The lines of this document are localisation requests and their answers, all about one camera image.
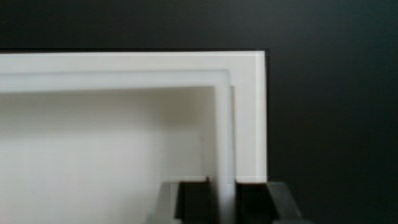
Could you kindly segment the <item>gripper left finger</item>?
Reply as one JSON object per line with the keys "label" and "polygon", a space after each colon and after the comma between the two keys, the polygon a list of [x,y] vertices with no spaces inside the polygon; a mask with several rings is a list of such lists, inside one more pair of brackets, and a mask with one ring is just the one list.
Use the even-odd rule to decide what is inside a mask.
{"label": "gripper left finger", "polygon": [[217,224],[217,205],[210,178],[162,183],[155,224]]}

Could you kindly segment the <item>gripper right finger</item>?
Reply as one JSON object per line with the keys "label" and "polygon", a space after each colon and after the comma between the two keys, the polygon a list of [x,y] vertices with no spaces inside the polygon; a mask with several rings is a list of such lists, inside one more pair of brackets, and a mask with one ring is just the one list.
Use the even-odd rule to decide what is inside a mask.
{"label": "gripper right finger", "polygon": [[284,182],[236,179],[236,224],[313,224]]}

